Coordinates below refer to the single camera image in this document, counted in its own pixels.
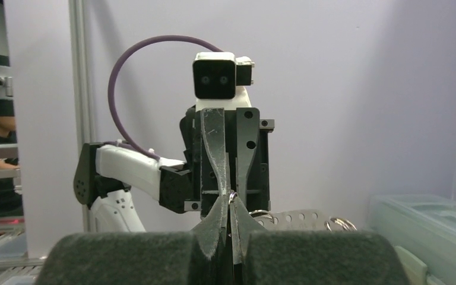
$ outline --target camera lens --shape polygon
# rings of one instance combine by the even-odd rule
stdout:
[[[225,85],[226,83],[228,83],[228,77],[221,76],[221,78],[219,78],[219,82],[221,82],[222,85]]]
[[[208,76],[202,77],[202,83],[203,83],[203,84],[207,85],[207,84],[209,84],[210,81],[211,81],[211,80],[209,79]]]

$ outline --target camera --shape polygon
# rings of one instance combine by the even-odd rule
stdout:
[[[237,86],[251,85],[253,63],[239,62],[231,52],[200,52],[193,61],[195,96],[198,99],[229,100]]]

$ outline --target screw hole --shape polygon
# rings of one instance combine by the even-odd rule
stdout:
[[[248,141],[246,145],[247,145],[247,148],[250,150],[253,150],[256,147],[256,143],[253,141]]]

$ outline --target black camera face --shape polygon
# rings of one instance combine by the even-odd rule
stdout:
[[[236,88],[236,63],[227,60],[193,62],[195,95],[198,99],[232,99]]]

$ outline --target cable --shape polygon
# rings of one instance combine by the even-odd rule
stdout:
[[[129,49],[127,49],[116,61],[115,66],[113,67],[113,70],[111,71],[111,76],[109,77],[109,85],[107,87],[107,100],[109,102],[109,111],[111,112],[111,117],[113,118],[113,121],[116,125],[116,128],[118,131],[121,133],[123,138],[128,142],[128,144],[133,147],[136,151],[144,154],[145,156],[148,156],[152,159],[155,160],[160,160],[160,156],[143,149],[140,147],[127,133],[123,125],[121,124],[121,120],[118,116],[118,112],[116,111],[116,103],[115,103],[115,85],[116,85],[116,79],[118,78],[119,71],[123,67],[123,64],[126,62],[126,60],[133,55],[136,51],[145,48],[146,46],[152,45],[153,43],[161,43],[161,42],[185,42],[185,43],[194,43],[196,45],[202,46],[206,49],[209,49],[213,52],[222,52],[219,48],[211,45],[208,42],[205,42],[201,39],[197,39],[195,37],[188,37],[188,36],[175,36],[175,35],[169,35],[169,36],[157,36],[157,37],[151,37],[149,39],[142,40],[135,45],[131,46]]]

